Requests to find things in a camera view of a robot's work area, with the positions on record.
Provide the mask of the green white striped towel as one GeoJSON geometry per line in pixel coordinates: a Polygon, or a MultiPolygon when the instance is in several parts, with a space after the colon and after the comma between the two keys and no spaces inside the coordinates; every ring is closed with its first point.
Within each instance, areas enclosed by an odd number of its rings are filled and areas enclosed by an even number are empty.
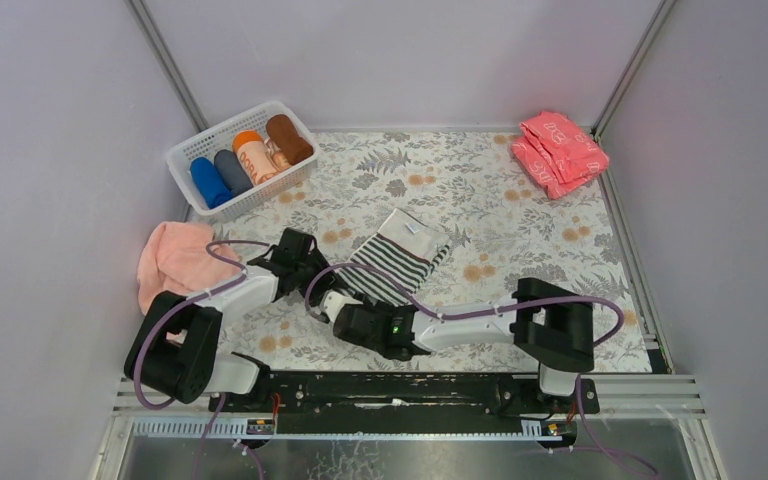
{"type": "Polygon", "coordinates": [[[353,268],[337,275],[350,290],[375,302],[402,306],[429,279],[451,251],[448,234],[395,209],[350,256],[353,268]]]}

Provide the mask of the brown towel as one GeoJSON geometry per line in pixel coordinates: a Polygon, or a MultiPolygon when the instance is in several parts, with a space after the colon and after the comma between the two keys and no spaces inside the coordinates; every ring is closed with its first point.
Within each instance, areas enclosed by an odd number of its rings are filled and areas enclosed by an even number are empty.
{"type": "Polygon", "coordinates": [[[313,146],[298,132],[292,120],[284,114],[271,117],[266,131],[291,166],[295,166],[314,154],[313,146]]]}

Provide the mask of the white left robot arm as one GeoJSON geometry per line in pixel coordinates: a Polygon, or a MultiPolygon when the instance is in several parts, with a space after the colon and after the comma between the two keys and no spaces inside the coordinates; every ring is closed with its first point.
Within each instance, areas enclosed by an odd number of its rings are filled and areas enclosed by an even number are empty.
{"type": "Polygon", "coordinates": [[[294,292],[317,308],[346,284],[331,270],[314,236],[287,228],[280,241],[251,260],[233,260],[212,241],[210,258],[232,275],[182,295],[165,290],[152,301],[124,364],[138,402],[150,410],[190,404],[204,394],[248,395],[269,377],[268,365],[244,354],[218,351],[223,321],[264,308],[294,292]]]}

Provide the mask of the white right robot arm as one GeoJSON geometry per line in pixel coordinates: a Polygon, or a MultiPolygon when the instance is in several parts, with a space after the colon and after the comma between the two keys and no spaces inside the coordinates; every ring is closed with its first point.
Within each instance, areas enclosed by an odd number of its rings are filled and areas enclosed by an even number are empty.
{"type": "Polygon", "coordinates": [[[408,361],[466,344],[514,345],[538,362],[544,395],[568,397],[594,366],[593,304],[536,278],[495,303],[442,307],[372,304],[336,291],[321,310],[334,336],[390,360],[408,361]]]}

